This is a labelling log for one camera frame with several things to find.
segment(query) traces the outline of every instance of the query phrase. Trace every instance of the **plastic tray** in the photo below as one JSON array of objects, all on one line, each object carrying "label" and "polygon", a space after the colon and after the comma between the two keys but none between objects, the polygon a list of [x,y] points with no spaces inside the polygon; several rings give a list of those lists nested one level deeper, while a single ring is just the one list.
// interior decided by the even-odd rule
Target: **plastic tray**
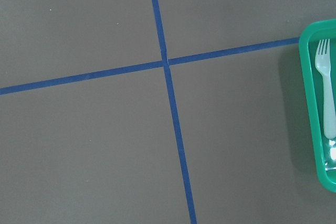
[{"label": "plastic tray", "polygon": [[327,38],[330,38],[331,82],[336,98],[336,19],[309,25],[300,37],[299,49],[318,178],[326,189],[336,192],[336,158],[331,157],[336,142],[323,135],[323,82],[315,68],[318,42]]}]

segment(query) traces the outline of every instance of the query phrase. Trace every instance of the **green tray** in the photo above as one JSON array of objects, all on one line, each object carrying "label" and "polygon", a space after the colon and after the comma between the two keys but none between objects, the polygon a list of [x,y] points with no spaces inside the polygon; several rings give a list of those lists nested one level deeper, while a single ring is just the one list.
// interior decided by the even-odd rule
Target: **green tray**
[{"label": "green tray", "polygon": [[299,49],[317,175],[326,189],[336,192],[336,158],[331,157],[331,151],[336,151],[336,142],[323,135],[323,82],[315,68],[318,42],[327,38],[330,38],[331,82],[336,101],[336,19],[309,25],[300,37]]}]

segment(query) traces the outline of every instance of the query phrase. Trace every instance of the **gray floor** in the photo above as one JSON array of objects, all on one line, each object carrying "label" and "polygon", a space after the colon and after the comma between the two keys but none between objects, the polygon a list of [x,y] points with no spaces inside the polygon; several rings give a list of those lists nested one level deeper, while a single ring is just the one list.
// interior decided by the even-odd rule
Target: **gray floor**
[{"label": "gray floor", "polygon": [[[168,58],[297,37],[336,0],[159,0]],[[161,60],[151,0],[0,0],[0,88]],[[334,223],[298,45],[170,66],[197,223]],[[0,96],[1,223],[190,223],[163,68]]]}]

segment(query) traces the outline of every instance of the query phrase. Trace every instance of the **white fork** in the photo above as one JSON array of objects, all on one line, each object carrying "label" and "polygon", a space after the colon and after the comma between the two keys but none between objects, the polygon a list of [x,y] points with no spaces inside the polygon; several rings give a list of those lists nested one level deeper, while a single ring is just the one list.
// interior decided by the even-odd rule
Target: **white fork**
[{"label": "white fork", "polygon": [[319,41],[315,55],[316,69],[323,77],[323,126],[328,139],[336,137],[336,113],[330,78],[330,39]]}]

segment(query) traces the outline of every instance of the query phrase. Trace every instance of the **fork handle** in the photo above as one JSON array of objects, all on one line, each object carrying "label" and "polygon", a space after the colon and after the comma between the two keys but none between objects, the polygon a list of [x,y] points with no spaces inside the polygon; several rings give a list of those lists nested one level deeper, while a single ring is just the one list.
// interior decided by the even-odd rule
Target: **fork handle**
[{"label": "fork handle", "polygon": [[336,137],[336,113],[330,75],[323,75],[323,126],[328,139]]}]

